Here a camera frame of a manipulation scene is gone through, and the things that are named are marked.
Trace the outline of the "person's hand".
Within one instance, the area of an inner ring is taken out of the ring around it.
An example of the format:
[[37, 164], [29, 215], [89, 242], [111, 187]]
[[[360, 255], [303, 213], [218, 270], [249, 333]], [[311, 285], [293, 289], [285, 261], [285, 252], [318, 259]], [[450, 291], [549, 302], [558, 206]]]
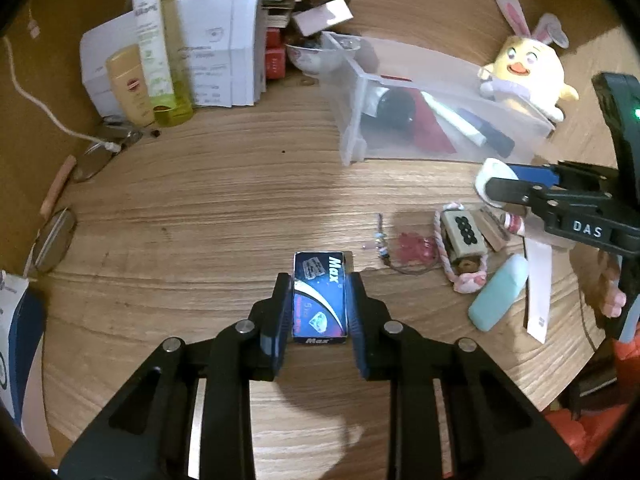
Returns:
[[619, 318], [627, 302], [626, 294], [618, 286], [619, 279], [617, 258], [599, 250], [597, 258], [585, 265], [580, 278], [588, 306], [606, 318]]

